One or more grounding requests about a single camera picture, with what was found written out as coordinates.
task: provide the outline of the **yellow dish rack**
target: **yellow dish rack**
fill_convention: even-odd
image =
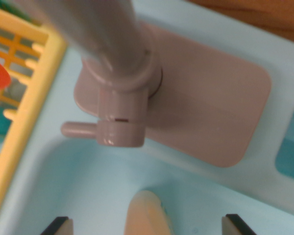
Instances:
[[[0,60],[14,81],[26,85],[21,101],[0,91],[12,123],[0,152],[0,207],[66,49],[54,30],[0,10]]]

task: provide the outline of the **faucet handle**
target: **faucet handle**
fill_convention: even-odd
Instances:
[[[65,122],[61,132],[66,137],[97,139],[99,144],[140,147],[145,140],[145,124],[100,120],[98,123]]]
[[[61,133],[71,138],[96,139],[97,124],[67,121],[61,126]]]

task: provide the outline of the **plastic toy kitchen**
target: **plastic toy kitchen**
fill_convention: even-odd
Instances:
[[[71,46],[0,10],[0,234],[294,235],[294,43],[181,0],[15,2]]]

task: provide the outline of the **light blue sink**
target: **light blue sink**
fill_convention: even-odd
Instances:
[[[161,198],[177,235],[221,235],[221,217],[227,213],[238,213],[257,234],[294,235],[294,216],[140,149],[65,140],[42,157],[13,234],[38,235],[55,217],[65,215],[73,219],[75,235],[122,235],[131,198],[148,189]]]
[[[122,235],[128,204],[142,189],[160,197],[177,235],[221,234],[227,213],[257,234],[294,235],[294,178],[284,175],[294,168],[286,164],[281,174],[275,165],[294,113],[294,43],[183,1],[134,3],[141,19],[269,72],[271,94],[244,158],[218,168],[151,140],[126,149],[63,137],[67,120],[97,121],[74,102],[81,61],[70,48],[1,207],[0,235],[38,235],[64,215],[75,235]]]

